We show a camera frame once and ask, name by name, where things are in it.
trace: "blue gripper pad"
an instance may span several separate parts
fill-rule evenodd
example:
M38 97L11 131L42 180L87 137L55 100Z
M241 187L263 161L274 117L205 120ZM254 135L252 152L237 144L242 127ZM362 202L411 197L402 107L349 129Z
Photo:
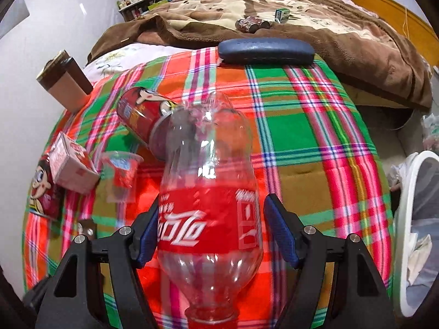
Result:
M279 247L280 254L292 267L296 267L299 263L299 257L296 253L296 240L270 195L264 201L264 216Z
M140 238L140 253L137 258L137 264L143 268L147 262L152 260L155 248L157 247L157 225L159 221L159 211L156 210L151 218L145 232Z

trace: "red and green plaid fabric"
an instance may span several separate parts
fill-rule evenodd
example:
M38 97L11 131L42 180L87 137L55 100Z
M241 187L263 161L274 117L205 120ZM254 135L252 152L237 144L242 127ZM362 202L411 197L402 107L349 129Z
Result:
M156 59L98 82L86 107L65 114L58 132L83 145L98 169L102 152L137 152L145 159L137 180L137 202L109 204L101 184L89 195L67 191L60 222L26 212L23 260L26 289L47 273L54 274L77 234L79 219L93 218L99 237L108 236L146 211L161 181L163 163L155 160L120 123L116 104L133 86L154 89L176 101L197 101L210 92L226 93L248 118L253 132L252 162L259 186L260 208L276 193L289 211L326 235L354 232L365 241L390 289L392 213L385 175L361 116L334 73L316 57L308 68L217 65L216 48ZM294 271L283 261L263 222L263 262L238 297L240 328L271 328L292 289ZM322 324L332 281L328 264L313 326ZM120 327L109 280L102 272L111 324ZM187 300L160 270L156 258L139 271L140 281L159 325L187 328Z

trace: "small green box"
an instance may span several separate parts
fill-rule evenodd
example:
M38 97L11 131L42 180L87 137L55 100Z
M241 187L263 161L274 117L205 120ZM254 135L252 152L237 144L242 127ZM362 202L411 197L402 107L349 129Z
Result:
M274 13L274 20L277 23L284 23L290 18L290 10L288 8L278 8Z

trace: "drink can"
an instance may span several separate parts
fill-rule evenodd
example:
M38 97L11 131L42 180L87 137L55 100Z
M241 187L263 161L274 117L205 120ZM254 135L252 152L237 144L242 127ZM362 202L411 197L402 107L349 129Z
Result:
M29 208L32 213L58 220L63 196L50 171L49 155L40 158L32 180Z
M264 28L269 30L270 29L270 23L268 21L265 21L264 19L260 19L258 17L249 16L245 18L247 21L250 21L254 24L257 24L259 28Z
M133 87L122 95L116 112L122 123L150 149L154 157L165 160L164 130L175 105L171 99L151 89Z
M236 21L235 27L243 33L255 33L259 29L259 25L249 21L248 19L239 19Z

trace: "small box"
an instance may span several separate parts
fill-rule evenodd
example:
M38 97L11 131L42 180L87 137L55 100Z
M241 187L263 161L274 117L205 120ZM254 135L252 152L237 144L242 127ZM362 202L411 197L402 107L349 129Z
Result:
M65 50L50 60L36 79L71 113L81 110L93 91L93 86L78 63Z
M290 10L288 8L278 8L274 13L274 20L277 23L284 23L290 18Z
M81 194L89 193L100 178L84 147L60 132L49 152L55 184Z

